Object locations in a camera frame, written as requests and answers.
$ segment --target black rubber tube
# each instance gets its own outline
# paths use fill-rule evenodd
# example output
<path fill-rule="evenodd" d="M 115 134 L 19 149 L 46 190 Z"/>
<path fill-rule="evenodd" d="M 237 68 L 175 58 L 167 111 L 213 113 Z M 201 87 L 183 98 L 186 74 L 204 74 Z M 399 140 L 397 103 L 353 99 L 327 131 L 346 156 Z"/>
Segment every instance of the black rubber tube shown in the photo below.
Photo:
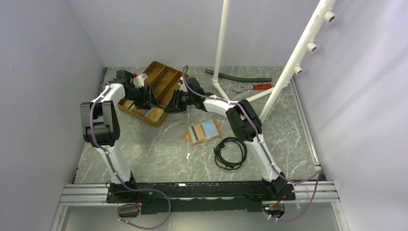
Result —
<path fill-rule="evenodd" d="M 210 69 L 205 70 L 206 73 L 213 75 L 214 71 Z M 224 79 L 229 79 L 232 81 L 237 81 L 241 83 L 265 83 L 265 82 L 272 82 L 272 78 L 240 78 L 240 77 L 235 77 L 235 76 L 229 76 L 223 73 L 219 73 L 218 77 L 224 78 Z"/>

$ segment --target coiled black cable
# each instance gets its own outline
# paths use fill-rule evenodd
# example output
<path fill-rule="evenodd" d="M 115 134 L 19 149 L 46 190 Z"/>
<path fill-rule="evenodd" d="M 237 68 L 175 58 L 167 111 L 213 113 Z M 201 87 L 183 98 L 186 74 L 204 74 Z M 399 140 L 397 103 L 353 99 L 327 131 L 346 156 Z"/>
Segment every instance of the coiled black cable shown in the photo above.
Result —
<path fill-rule="evenodd" d="M 234 142 L 236 143 L 240 150 L 241 150 L 241 156 L 242 159 L 239 162 L 233 163 L 233 162 L 228 162 L 226 161 L 222 155 L 221 155 L 221 149 L 225 147 L 225 143 L 227 142 Z M 239 168 L 241 168 L 242 164 L 244 163 L 244 161 L 246 160 L 246 155 L 247 155 L 247 148 L 245 143 L 243 143 L 242 141 L 239 141 L 237 138 L 235 137 L 227 137 L 225 139 L 223 139 L 215 148 L 214 148 L 214 161 L 216 163 L 216 165 L 224 170 L 227 171 L 233 171 L 233 170 L 237 170 Z"/>

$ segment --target small white object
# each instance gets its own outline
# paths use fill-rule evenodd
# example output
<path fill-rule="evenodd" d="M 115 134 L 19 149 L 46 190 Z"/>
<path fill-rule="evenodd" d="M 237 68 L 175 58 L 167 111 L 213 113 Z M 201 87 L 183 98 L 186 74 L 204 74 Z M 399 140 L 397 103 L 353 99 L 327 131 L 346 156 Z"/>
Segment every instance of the small white object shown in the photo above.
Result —
<path fill-rule="evenodd" d="M 146 80 L 147 79 L 147 74 L 146 73 L 142 73 L 141 75 L 139 75 L 140 77 L 142 77 L 143 78 L 143 80 Z"/>
<path fill-rule="evenodd" d="M 293 71 L 295 74 L 299 75 L 300 73 L 302 73 L 303 69 L 300 66 L 295 66 Z"/>
<path fill-rule="evenodd" d="M 142 88 L 144 87 L 144 79 L 143 76 L 137 76 L 136 78 L 133 78 L 133 84 L 135 85 L 136 88 Z"/>
<path fill-rule="evenodd" d="M 323 20 L 324 20 L 326 23 L 331 23 L 331 22 L 334 21 L 335 18 L 336 18 L 336 15 L 333 14 L 333 12 L 329 11 L 329 12 L 327 12 L 327 13 L 324 15 Z"/>
<path fill-rule="evenodd" d="M 184 84 L 184 80 L 183 80 L 183 77 L 180 77 L 180 81 L 178 82 L 179 84 L 179 86 L 180 86 L 180 90 L 182 90 L 183 92 L 187 92 L 187 87 L 186 87 L 186 85 Z"/>
<path fill-rule="evenodd" d="M 314 42 L 311 42 L 306 46 L 306 49 L 310 52 L 314 52 L 317 48 L 318 46 Z"/>

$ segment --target lavender wall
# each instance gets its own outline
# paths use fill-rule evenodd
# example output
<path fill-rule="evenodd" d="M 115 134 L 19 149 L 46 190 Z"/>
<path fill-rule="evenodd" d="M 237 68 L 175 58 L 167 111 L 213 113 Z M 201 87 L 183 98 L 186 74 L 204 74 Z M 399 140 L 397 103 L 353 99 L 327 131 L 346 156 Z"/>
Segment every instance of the lavender wall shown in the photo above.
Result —
<path fill-rule="evenodd" d="M 0 230 L 51 228 L 102 64 L 65 0 L 0 2 Z"/>
<path fill-rule="evenodd" d="M 408 227 L 408 2 L 338 0 L 296 85 L 350 230 Z"/>
<path fill-rule="evenodd" d="M 106 66 L 215 64 L 222 0 L 70 0 Z M 285 65 L 318 0 L 232 0 L 221 65 Z"/>

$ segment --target wooden tray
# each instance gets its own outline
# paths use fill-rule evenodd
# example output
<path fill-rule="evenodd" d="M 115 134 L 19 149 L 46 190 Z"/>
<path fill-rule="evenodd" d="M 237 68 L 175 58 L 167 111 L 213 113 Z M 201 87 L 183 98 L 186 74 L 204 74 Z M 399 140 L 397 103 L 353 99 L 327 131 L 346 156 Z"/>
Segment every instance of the wooden tray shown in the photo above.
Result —
<path fill-rule="evenodd" d="M 180 89 L 178 81 L 182 75 L 181 71 L 174 68 L 166 66 L 159 63 L 158 61 L 153 61 L 143 73 L 147 74 L 147 79 L 144 81 L 144 85 L 151 85 L 153 88 L 153 94 L 159 103 L 158 108 L 154 108 L 152 112 L 144 117 L 143 115 L 147 112 L 145 109 L 131 109 L 133 101 L 121 100 L 118 104 L 119 109 L 131 116 L 134 116 L 142 121 L 152 125 L 155 128 L 160 127 L 164 122 L 167 113 L 164 112 L 164 108 L 170 102 L 173 92 L 176 89 Z"/>

